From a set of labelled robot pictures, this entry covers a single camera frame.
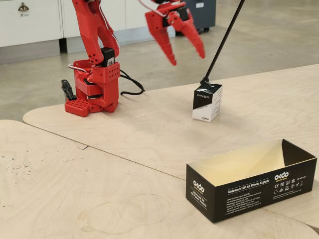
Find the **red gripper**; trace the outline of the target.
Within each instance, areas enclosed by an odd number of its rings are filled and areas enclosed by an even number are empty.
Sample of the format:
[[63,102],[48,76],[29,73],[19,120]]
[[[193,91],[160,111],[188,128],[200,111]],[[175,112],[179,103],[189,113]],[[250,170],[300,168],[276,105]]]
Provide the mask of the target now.
[[155,10],[145,14],[151,35],[159,44],[172,65],[176,65],[167,27],[172,26],[181,32],[195,47],[201,58],[205,58],[204,43],[194,25],[186,2],[181,0],[154,0],[158,4]]

